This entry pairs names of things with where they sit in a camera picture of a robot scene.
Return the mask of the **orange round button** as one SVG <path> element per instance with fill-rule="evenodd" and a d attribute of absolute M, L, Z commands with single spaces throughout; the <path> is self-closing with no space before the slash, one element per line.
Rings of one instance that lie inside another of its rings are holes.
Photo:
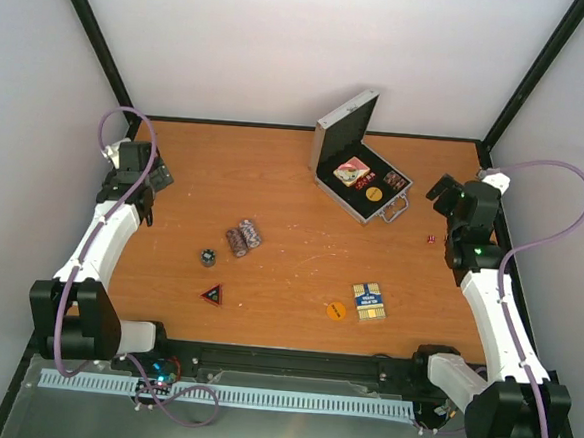
<path fill-rule="evenodd" d="M 339 301 L 333 301 L 326 306 L 326 315 L 333 321 L 343 320 L 346 314 L 346 307 Z"/>

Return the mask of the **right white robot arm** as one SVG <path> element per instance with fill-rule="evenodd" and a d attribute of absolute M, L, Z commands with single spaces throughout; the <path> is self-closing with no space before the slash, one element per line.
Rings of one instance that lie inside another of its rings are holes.
<path fill-rule="evenodd" d="M 539 361 L 513 297 L 508 259 L 492 239 L 508 186 L 502 173 L 464 184 L 443 175 L 426 194 L 446 219 L 445 261 L 474 316 L 487 374 L 451 347 L 423 345 L 415 358 L 421 376 L 463 412 L 466 438 L 557 438 L 570 395 Z"/>

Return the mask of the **black red triangle button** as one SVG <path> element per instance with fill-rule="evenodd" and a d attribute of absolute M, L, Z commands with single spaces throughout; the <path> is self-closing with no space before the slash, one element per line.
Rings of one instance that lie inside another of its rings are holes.
<path fill-rule="evenodd" d="M 223 303 L 223 288 L 221 284 L 217 284 L 207 289 L 204 293 L 199 295 L 200 298 L 210 305 L 221 306 Z"/>

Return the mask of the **small dark chip stack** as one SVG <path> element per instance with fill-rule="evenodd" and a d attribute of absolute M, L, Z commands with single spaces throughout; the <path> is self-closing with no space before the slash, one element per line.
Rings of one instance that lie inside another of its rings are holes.
<path fill-rule="evenodd" d="M 207 248 L 200 252 L 200 261 L 204 267 L 213 267 L 216 264 L 216 259 L 216 251 L 212 248 Z"/>

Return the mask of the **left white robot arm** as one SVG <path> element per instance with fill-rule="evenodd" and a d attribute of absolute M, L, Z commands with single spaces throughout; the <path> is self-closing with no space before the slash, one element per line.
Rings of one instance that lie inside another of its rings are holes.
<path fill-rule="evenodd" d="M 150 143 L 125 138 L 103 154 L 112 169 L 87 231 L 67 263 L 29 290 L 34 339 L 46 359 L 55 358 L 55 347 L 67 360 L 111 360 L 131 352 L 154 373 L 170 361 L 170 347 L 157 338 L 163 327 L 119 319 L 107 292 L 126 243 L 142 224 L 152 224 L 156 193 L 172 177 Z"/>

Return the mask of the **blue gold card deck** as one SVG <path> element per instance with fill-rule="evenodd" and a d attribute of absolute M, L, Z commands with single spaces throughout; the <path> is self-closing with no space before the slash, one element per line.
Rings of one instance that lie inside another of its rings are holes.
<path fill-rule="evenodd" d="M 377 282 L 352 286 L 357 317 L 360 321 L 385 319 L 387 316 L 383 296 Z"/>

